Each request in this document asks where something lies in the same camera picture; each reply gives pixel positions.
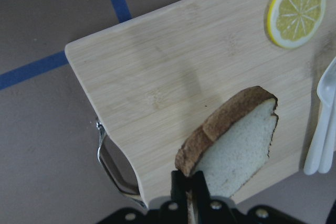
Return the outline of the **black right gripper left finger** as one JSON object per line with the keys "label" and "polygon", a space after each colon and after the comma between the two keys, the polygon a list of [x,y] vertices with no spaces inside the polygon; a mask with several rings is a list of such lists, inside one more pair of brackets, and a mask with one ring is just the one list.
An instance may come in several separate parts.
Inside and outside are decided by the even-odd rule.
{"label": "black right gripper left finger", "polygon": [[171,173],[171,214],[173,223],[188,223],[188,198],[184,174],[175,170]]}

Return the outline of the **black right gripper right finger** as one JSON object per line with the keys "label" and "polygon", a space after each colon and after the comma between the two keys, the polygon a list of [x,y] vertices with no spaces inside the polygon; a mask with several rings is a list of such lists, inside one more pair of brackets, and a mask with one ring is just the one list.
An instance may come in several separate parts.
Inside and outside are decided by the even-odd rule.
{"label": "black right gripper right finger", "polygon": [[193,215],[195,223],[210,223],[211,197],[202,171],[196,172],[191,179]]}

